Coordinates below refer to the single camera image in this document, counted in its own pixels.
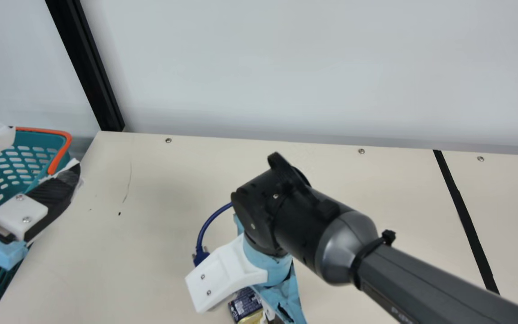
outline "blue connector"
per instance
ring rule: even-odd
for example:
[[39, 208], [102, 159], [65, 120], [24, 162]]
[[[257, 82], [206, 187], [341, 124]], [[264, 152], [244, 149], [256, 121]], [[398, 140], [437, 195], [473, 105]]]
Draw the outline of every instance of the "blue connector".
[[197, 245], [195, 245], [195, 254], [193, 255], [193, 264], [196, 266], [199, 265], [199, 263], [203, 262], [203, 260], [207, 259], [209, 256], [209, 252], [206, 252], [203, 250], [203, 236], [205, 235], [205, 231], [211, 224], [211, 222], [214, 221], [214, 219], [217, 218], [222, 212], [226, 211], [227, 209], [233, 207], [233, 203], [230, 202], [227, 205], [224, 205], [223, 207], [219, 208], [216, 212], [211, 215], [207, 221], [205, 221], [205, 224], [201, 227], [201, 230], [199, 231], [199, 236], [197, 237]]

